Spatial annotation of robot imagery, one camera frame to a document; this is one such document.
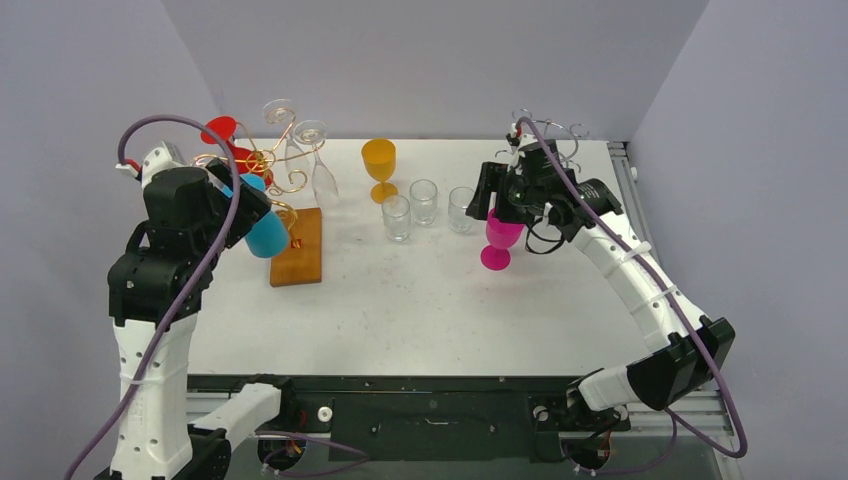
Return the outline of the blue wine glass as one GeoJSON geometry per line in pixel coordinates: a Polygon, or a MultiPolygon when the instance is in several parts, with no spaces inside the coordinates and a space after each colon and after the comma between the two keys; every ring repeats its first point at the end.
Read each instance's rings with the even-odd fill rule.
{"type": "Polygon", "coordinates": [[[290,243],[283,221],[271,209],[264,181],[255,174],[240,175],[240,197],[226,237],[228,248],[244,240],[258,258],[281,254],[290,243]]]}

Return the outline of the pink wine glass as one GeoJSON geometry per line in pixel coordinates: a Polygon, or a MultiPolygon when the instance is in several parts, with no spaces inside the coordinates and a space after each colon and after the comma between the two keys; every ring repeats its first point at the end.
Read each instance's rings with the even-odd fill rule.
{"type": "Polygon", "coordinates": [[[506,269],[512,260],[510,248],[518,242],[524,228],[523,224],[499,220],[495,217],[495,211],[491,209],[485,225],[488,245],[480,253],[482,265],[492,271],[506,269]]]}

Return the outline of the clear etched glass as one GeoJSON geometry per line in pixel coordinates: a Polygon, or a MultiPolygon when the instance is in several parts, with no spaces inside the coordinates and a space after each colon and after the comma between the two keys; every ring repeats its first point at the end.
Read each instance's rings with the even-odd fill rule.
{"type": "Polygon", "coordinates": [[[413,221],[422,226],[431,225],[438,209],[438,187],[428,179],[414,181],[409,188],[413,221]]]}
{"type": "Polygon", "coordinates": [[[469,187],[456,187],[449,193],[448,220],[450,229],[459,234],[471,230],[473,219],[466,215],[466,210],[474,197],[474,190],[469,187]]]}
{"type": "Polygon", "coordinates": [[[381,212],[387,237],[395,242],[406,241],[411,231],[409,201],[401,195],[388,196],[381,204],[381,212]]]}

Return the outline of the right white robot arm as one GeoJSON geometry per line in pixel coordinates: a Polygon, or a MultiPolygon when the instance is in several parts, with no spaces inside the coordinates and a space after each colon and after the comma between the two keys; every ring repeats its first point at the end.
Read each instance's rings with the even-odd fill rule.
{"type": "Polygon", "coordinates": [[[733,327],[724,318],[710,319],[672,284],[603,181],[577,180],[573,169],[555,168],[532,145],[512,165],[481,165],[466,214],[526,228],[547,219],[595,265],[635,321],[648,355],[581,379],[563,402],[572,424],[588,427],[604,410],[631,402],[664,410],[723,365],[733,327]]]}

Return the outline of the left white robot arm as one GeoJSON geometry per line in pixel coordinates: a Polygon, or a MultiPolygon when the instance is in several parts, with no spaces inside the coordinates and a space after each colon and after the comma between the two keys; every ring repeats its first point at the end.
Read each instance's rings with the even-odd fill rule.
{"type": "Polygon", "coordinates": [[[109,315],[119,347],[121,400],[107,422],[118,429],[102,479],[182,479],[225,444],[186,416],[188,355],[221,252],[241,240],[259,258],[288,246],[266,183],[233,178],[219,159],[204,167],[167,161],[141,175],[147,218],[110,268],[109,315]]]}

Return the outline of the red wine glass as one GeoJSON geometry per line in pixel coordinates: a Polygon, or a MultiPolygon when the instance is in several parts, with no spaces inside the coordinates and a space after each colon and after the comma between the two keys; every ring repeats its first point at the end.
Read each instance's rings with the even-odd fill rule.
{"type": "Polygon", "coordinates": [[[216,117],[210,120],[206,124],[206,127],[225,141],[229,151],[236,160],[237,169],[240,174],[250,173],[259,176],[264,182],[265,188],[271,185],[273,174],[267,170],[264,155],[255,150],[249,150],[233,144],[232,137],[238,128],[238,122],[233,117],[216,117]]]}

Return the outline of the clear wine glass back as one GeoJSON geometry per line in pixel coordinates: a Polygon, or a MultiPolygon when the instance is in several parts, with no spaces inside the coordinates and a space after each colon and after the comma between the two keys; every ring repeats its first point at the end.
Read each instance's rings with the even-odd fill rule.
{"type": "Polygon", "coordinates": [[[339,200],[336,179],[319,153],[327,134],[327,126],[320,120],[294,119],[284,149],[287,170],[306,174],[316,204],[321,208],[332,207],[339,200]]]}

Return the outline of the wooden rack base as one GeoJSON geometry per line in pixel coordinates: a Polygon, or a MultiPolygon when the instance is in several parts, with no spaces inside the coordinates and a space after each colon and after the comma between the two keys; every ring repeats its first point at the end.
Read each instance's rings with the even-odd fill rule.
{"type": "Polygon", "coordinates": [[[290,246],[273,257],[271,287],[314,284],[322,281],[322,210],[319,207],[279,211],[289,233],[290,246]]]}

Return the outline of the yellow plastic goblet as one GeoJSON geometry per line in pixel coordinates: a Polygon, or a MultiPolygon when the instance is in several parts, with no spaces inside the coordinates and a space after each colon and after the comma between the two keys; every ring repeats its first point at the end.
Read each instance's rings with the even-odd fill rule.
{"type": "Polygon", "coordinates": [[[371,199],[381,204],[387,197],[397,195],[397,187],[390,182],[396,168],[396,146],[385,138],[372,139],[363,145],[361,156],[366,172],[376,181],[371,199]]]}

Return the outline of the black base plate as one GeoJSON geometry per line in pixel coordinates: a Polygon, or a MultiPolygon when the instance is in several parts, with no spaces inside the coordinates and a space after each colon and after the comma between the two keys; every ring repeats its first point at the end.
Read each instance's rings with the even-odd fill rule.
{"type": "Polygon", "coordinates": [[[315,434],[348,446],[332,461],[365,452],[374,461],[555,462],[562,446],[594,450],[631,427],[622,407],[593,412],[576,398],[573,376],[282,376],[192,374],[192,394],[230,399],[249,383],[283,388],[270,432],[315,434]]]}

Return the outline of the aluminium rail frame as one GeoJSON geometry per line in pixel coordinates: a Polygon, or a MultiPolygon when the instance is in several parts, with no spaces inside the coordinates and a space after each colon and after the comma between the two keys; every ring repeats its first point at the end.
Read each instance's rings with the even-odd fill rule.
{"type": "MultiPolygon", "coordinates": [[[[282,411],[283,388],[249,383],[234,397],[187,392],[186,416],[194,433],[213,428],[225,444],[199,459],[189,479],[220,479],[232,469],[233,454],[241,445],[259,455],[263,471],[282,477],[317,478],[330,474],[371,477],[390,462],[437,462],[452,474],[460,462],[374,461],[365,452],[353,460],[332,461],[335,450],[346,445],[324,436],[283,430],[271,431],[276,446],[261,450],[261,426],[282,411]]],[[[696,391],[676,402],[669,411],[656,411],[641,403],[624,407],[631,427],[611,432],[594,450],[562,446],[555,462],[533,463],[559,468],[567,479],[738,479],[741,468],[734,452],[738,438],[730,415],[714,391],[696,391]]]]}

